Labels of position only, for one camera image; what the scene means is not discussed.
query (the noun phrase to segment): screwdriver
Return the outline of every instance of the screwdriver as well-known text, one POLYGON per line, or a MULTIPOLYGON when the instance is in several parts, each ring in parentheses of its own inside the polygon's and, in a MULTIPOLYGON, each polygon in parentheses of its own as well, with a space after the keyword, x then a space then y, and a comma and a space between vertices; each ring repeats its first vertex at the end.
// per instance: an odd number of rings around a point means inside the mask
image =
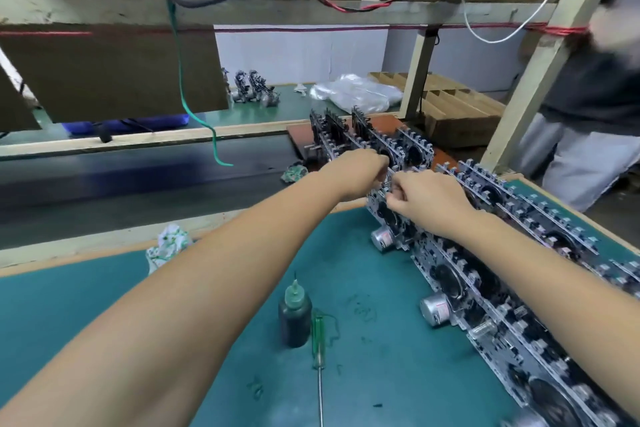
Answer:
POLYGON ((320 427, 324 427, 322 408, 322 370, 324 369, 324 316, 314 314, 311 324, 311 345, 314 356, 314 368, 318 370, 318 414, 320 427))

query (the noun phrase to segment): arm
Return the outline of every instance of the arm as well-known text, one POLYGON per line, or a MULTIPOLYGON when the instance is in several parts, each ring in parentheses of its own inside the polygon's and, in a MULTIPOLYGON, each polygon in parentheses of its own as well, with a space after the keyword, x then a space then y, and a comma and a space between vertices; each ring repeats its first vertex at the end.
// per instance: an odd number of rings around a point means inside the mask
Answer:
POLYGON ((394 175, 389 208, 456 241, 535 312, 572 358, 640 419, 640 302, 468 203, 452 176, 394 175))
POLYGON ((211 232, 78 334, 0 410, 0 426, 187 426, 304 240, 387 165, 347 152, 211 232))

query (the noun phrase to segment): brown board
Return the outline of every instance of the brown board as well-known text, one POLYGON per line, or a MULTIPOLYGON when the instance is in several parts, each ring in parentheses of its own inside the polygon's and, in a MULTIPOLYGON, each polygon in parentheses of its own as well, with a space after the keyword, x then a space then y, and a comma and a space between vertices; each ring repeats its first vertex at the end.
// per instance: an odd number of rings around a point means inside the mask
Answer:
MULTIPOLYGON (((171 32, 123 26, 74 26, 73 31, 85 34, 0 37, 0 46, 52 121, 185 113, 171 32)), ((181 33, 180 45, 184 93, 191 110, 228 108, 215 33, 181 33)))
POLYGON ((40 124, 0 67, 0 132, 18 130, 40 130, 40 124))

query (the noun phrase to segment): blue container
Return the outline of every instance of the blue container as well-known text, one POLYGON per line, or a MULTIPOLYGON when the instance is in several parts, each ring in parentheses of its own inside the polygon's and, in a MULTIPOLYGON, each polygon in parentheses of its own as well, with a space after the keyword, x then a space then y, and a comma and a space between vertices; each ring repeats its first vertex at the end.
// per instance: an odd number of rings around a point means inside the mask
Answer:
MULTIPOLYGON (((183 115, 165 115, 163 117, 144 117, 136 118, 137 123, 151 130, 169 130, 185 126, 189 123, 189 116, 183 115)), ((120 120, 105 120, 100 122, 105 125, 110 132, 113 133, 134 133, 136 131, 144 131, 142 128, 136 129, 136 124, 131 122, 130 125, 122 123, 120 120)), ((62 127, 71 135, 93 135, 95 130, 91 122, 72 122, 63 123, 62 127)))

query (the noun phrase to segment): forearm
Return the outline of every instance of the forearm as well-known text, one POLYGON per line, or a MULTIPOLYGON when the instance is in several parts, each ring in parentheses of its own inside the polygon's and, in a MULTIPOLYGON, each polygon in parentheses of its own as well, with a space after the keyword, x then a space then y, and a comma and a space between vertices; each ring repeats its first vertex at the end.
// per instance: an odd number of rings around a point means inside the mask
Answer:
POLYGON ((0 424, 187 425, 228 349, 339 202, 321 174, 255 205, 141 282, 11 400, 0 424))
POLYGON ((492 214, 475 212, 454 240, 504 280, 590 377, 640 419, 640 302, 492 214))

